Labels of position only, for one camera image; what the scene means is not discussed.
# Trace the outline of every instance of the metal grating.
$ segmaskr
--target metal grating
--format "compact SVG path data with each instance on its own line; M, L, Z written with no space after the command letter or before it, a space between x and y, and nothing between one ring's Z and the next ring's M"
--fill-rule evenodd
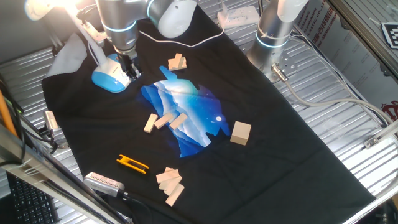
M198 4L216 22L216 13L221 10L220 2L221 0L199 0ZM224 2L228 9L244 6L258 8L256 0L224 0ZM256 25L235 27L225 32L245 52L254 41ZM296 65L296 71L288 76L293 88L305 100L324 101L350 97L350 93L337 80L335 74L324 66L312 49L303 42L289 41L284 55ZM45 49L0 65L0 73L11 87L12 94L26 110L26 118L38 128L44 125L42 112L47 109L40 86L41 79L52 62L51 49ZM317 108L298 105L283 83L274 84L305 122L372 194L380 192L396 177L397 141L391 138L366 150L363 142L381 128L362 107L351 103ZM61 131L57 133L56 140L60 143L66 142ZM69 148L58 150L55 157L82 179L78 164ZM0 197L8 188L6 176L2 172L0 170ZM57 199L55 207L62 219L60 223L94 223Z

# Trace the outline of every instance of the black fabric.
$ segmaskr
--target black fabric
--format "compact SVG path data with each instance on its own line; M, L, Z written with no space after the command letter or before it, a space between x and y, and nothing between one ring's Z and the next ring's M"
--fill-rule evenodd
M149 21L138 26L164 39ZM177 40L192 45L220 32L197 8ZM192 49L140 35L137 53L144 74L118 94L92 83L90 56L79 71L42 82L83 175L97 172L166 205L155 175L178 169L185 190L172 209L193 223L341 223L374 199L225 34ZM221 101L230 130L235 121L252 125L246 146L220 130L202 152L179 158L169 128L143 131L156 112L141 87L165 80L159 67L175 53L187 58L188 68L174 73ZM119 154L147 164L150 173L118 164ZM154 223L169 223L163 218L156 215Z

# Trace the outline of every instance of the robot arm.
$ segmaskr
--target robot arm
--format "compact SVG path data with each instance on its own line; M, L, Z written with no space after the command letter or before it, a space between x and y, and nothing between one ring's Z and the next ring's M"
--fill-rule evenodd
M271 0L261 14L256 41L246 55L272 79L271 65L278 64L294 22L308 0Z
M118 53L123 71L132 78L139 75L134 60L137 21L149 18L163 36L178 37L188 29L197 5L194 0L96 0L96 3L108 40Z

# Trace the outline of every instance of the metal frame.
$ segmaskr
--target metal frame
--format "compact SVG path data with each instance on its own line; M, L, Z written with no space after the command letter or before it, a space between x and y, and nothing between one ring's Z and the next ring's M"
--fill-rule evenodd
M21 140L4 126L0 126L0 139L0 162L17 161L22 154ZM36 149L26 146L24 160L22 165L9 164L3 168L98 223L128 223L91 189L76 184L77 180L83 185L40 145Z
M369 31L368 26L354 13L345 0L327 0L327 2L340 16L341 21L344 22L344 26L355 34L380 63L384 74L391 76L398 83L398 63L389 53L391 49L386 44L381 43Z

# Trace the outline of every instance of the wooden cube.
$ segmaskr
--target wooden cube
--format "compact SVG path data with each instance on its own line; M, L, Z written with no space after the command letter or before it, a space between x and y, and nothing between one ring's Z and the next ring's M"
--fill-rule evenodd
M235 121L230 141L245 146L249 139L250 129L250 124Z

